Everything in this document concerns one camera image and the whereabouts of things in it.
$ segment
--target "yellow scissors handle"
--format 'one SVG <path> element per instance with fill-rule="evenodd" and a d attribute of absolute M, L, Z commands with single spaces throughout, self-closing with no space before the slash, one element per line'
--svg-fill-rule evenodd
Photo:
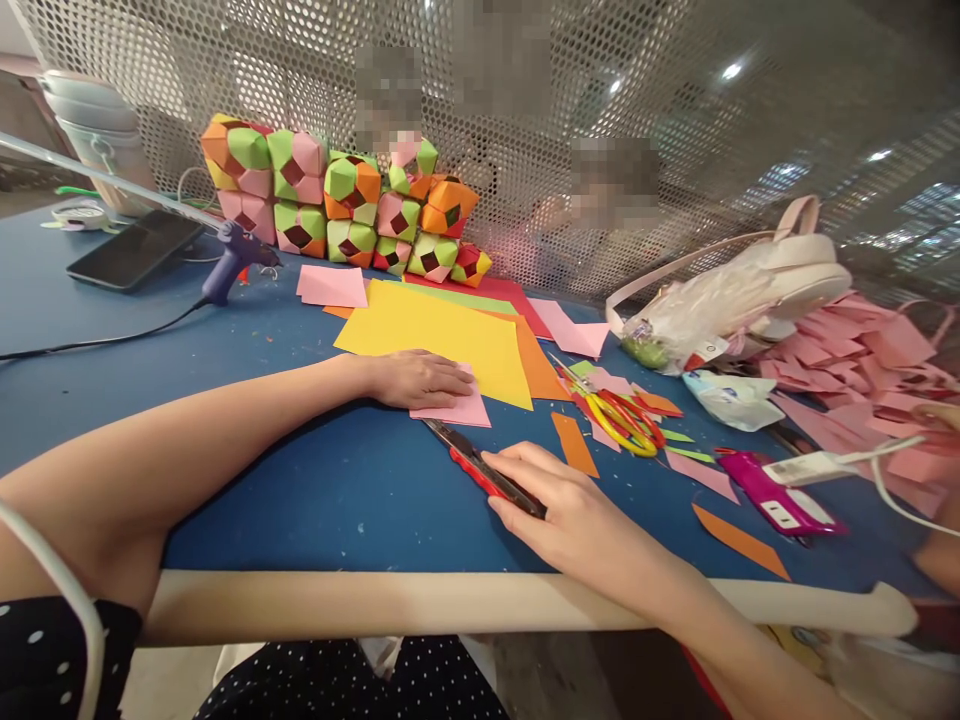
<path fill-rule="evenodd" d="M 633 429 L 630 429 L 630 437 L 632 442 L 623 437 L 617 430 L 614 429 L 610 420 L 607 417 L 612 417 L 614 420 L 619 422 L 621 425 L 629 429 L 629 424 L 620 418 L 620 412 L 613 407 L 610 403 L 604 400 L 601 397 L 596 395 L 585 395 L 587 400 L 587 405 L 590 406 L 590 410 L 593 411 L 594 417 L 597 418 L 597 423 L 600 427 L 607 431 L 607 434 L 617 441 L 617 444 L 624 448 L 627 452 L 633 453 L 638 457 L 654 457 L 657 454 L 657 447 L 650 439 L 640 435 Z"/>

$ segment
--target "black cable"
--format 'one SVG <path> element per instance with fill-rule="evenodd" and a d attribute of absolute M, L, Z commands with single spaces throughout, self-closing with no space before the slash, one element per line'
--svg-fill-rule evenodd
<path fill-rule="evenodd" d="M 190 306 L 184 313 L 178 315 L 173 320 L 168 323 L 164 323 L 158 327 L 152 328 L 150 330 L 145 330 L 144 332 L 135 333 L 133 335 L 123 335 L 117 338 L 106 338 L 104 340 L 84 340 L 83 342 L 78 343 L 69 343 L 67 345 L 57 345 L 55 347 L 43 348 L 42 350 L 24 350 L 23 352 L 18 353 L 9 353 L 7 355 L 0 355 L 0 360 L 22 360 L 24 358 L 39 357 L 40 355 L 49 355 L 50 353 L 60 352 L 61 350 L 73 350 L 74 348 L 80 347 L 93 347 L 95 345 L 110 345 L 118 342 L 126 342 L 127 340 L 136 340 L 137 338 L 146 337 L 147 335 L 152 335 L 155 332 L 160 332 L 161 330 L 166 330 L 171 325 L 183 320 L 187 315 L 192 313 L 194 310 L 199 310 L 204 305 L 209 305 L 210 301 L 206 298 L 201 298 L 193 305 Z"/>

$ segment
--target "scissors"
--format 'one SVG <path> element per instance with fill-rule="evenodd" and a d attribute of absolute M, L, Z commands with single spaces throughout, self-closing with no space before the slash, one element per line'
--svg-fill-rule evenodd
<path fill-rule="evenodd" d="M 574 373 L 553 353 L 549 355 L 586 400 L 592 419 L 606 430 L 618 445 L 639 457 L 654 457 L 657 448 L 666 445 L 660 428 L 636 403 L 631 403 L 609 390 L 597 390 L 593 383 Z M 639 418 L 646 428 L 641 426 L 636 418 Z"/>

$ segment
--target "black smartphone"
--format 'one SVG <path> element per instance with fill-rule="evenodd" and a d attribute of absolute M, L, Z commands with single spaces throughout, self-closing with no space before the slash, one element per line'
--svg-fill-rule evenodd
<path fill-rule="evenodd" d="M 195 220 L 154 210 L 67 268 L 75 280 L 129 293 L 203 232 Z"/>

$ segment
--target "yellow paper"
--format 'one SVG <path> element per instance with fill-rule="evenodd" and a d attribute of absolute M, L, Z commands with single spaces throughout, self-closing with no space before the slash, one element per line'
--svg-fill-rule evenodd
<path fill-rule="evenodd" d="M 533 410 L 512 322 L 374 280 L 333 344 L 358 355 L 423 348 L 470 363 L 480 394 Z"/>

